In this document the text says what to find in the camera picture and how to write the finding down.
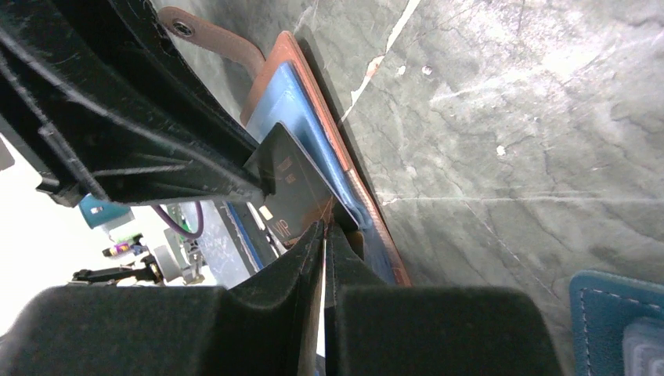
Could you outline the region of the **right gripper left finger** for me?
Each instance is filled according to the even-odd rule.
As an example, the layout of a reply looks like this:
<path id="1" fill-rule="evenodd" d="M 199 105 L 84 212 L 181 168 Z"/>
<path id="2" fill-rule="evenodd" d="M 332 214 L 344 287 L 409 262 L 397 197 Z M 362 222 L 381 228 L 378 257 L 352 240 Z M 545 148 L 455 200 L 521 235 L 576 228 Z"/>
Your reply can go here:
<path id="1" fill-rule="evenodd" d="M 295 246 L 232 289 L 43 291 L 1 344 L 4 375 L 313 375 L 323 238 Z"/>

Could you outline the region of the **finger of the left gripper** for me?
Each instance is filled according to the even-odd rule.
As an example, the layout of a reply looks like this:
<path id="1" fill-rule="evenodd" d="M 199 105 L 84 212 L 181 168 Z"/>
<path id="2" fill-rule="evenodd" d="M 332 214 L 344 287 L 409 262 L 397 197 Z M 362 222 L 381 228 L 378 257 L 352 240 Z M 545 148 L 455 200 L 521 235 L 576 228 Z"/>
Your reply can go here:
<path id="1" fill-rule="evenodd" d="M 261 201 L 257 143 L 174 46 L 149 1 L 4 1 L 1 132 L 76 206 Z"/>

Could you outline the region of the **black VIP credit card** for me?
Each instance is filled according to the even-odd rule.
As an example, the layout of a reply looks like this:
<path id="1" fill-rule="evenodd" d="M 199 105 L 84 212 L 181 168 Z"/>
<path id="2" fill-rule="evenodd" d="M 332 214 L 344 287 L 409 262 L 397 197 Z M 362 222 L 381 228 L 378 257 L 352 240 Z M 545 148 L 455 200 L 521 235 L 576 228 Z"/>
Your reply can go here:
<path id="1" fill-rule="evenodd" d="M 285 247 L 295 244 L 314 222 L 337 223 L 355 232 L 359 224 L 304 147 L 283 124 L 274 124 L 245 164 L 263 189 L 254 207 Z"/>

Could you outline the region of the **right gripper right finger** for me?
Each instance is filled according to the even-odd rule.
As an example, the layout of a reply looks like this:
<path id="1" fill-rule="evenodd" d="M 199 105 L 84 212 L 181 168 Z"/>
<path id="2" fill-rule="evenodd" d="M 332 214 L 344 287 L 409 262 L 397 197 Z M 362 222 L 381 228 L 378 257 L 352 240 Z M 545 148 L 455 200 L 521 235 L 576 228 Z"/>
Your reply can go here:
<path id="1" fill-rule="evenodd" d="M 329 226 L 324 308 L 329 375 L 559 375 L 532 299 L 508 287 L 398 287 Z"/>

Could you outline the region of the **brown blue card holder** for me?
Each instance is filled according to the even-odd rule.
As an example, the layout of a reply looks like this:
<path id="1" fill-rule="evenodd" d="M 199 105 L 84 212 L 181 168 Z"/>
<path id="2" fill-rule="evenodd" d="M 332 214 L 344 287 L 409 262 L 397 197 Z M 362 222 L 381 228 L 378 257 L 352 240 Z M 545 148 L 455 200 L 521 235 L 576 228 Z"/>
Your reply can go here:
<path id="1" fill-rule="evenodd" d="M 240 123 L 259 142 L 276 123 L 285 125 L 315 162 L 342 211 L 358 225 L 365 261 L 387 283 L 410 286 L 401 255 L 295 34 L 281 31 L 264 55 L 248 39 L 184 9 L 165 6 L 157 17 L 178 38 L 246 69 L 252 84 Z"/>

